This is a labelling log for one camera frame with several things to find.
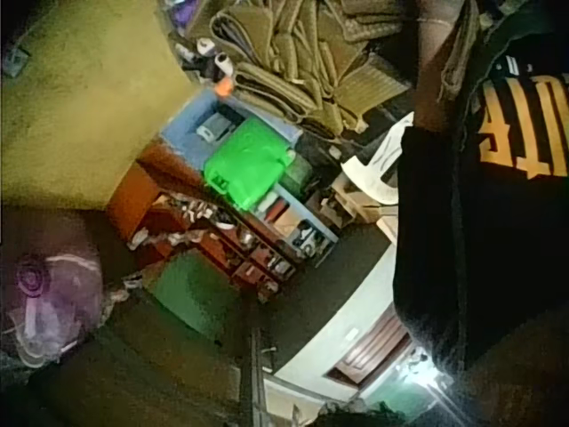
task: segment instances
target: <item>yellow wall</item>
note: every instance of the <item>yellow wall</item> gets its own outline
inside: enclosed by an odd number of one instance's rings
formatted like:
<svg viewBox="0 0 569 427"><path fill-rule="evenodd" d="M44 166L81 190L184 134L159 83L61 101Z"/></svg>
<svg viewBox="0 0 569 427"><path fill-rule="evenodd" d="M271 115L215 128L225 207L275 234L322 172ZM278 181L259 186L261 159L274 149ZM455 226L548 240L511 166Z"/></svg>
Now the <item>yellow wall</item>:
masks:
<svg viewBox="0 0 569 427"><path fill-rule="evenodd" d="M60 0L2 82L3 201L103 208L196 87L179 70L156 0Z"/></svg>

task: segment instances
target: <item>stacked fabric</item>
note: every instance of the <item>stacked fabric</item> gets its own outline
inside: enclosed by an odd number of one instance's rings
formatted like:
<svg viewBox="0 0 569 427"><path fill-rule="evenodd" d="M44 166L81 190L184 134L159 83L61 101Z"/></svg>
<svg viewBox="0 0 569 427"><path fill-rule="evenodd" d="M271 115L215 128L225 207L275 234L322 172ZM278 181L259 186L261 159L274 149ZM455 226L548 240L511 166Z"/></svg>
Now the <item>stacked fabric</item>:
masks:
<svg viewBox="0 0 569 427"><path fill-rule="evenodd" d="M366 50L401 31L405 15L401 0L202 0L186 38L210 38L229 56L235 97L337 141L409 87Z"/></svg>

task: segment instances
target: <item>wooden door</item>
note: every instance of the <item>wooden door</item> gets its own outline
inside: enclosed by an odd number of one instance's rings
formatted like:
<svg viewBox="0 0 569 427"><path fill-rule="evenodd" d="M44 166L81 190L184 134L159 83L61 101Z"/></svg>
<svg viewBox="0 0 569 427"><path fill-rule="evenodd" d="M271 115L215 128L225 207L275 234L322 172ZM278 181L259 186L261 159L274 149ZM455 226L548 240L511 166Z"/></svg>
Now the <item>wooden door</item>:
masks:
<svg viewBox="0 0 569 427"><path fill-rule="evenodd" d="M361 386L373 374L380 375L411 345L411 337L390 304L372 329L364 335L335 368Z"/></svg>

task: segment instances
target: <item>green container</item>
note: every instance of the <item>green container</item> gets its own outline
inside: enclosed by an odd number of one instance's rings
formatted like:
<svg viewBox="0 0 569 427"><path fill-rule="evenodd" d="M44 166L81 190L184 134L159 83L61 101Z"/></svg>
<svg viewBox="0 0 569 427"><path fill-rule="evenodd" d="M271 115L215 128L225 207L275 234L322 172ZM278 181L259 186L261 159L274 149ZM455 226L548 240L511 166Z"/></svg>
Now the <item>green container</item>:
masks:
<svg viewBox="0 0 569 427"><path fill-rule="evenodd" d="M206 182L248 211L293 161L281 135L256 117L245 120L206 162Z"/></svg>

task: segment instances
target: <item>purple object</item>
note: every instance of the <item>purple object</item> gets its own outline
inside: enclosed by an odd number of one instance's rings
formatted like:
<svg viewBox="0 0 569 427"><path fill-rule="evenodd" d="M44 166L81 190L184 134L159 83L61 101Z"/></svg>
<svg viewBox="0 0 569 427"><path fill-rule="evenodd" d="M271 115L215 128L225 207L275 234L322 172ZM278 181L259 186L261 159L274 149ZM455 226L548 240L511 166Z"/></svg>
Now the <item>purple object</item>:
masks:
<svg viewBox="0 0 569 427"><path fill-rule="evenodd" d="M191 21L197 9L197 0L188 0L183 4L177 4L173 8L172 20L177 26L186 27Z"/></svg>
<svg viewBox="0 0 569 427"><path fill-rule="evenodd" d="M24 255L16 267L16 283L27 298L37 298L47 291L50 274L45 262L36 255Z"/></svg>

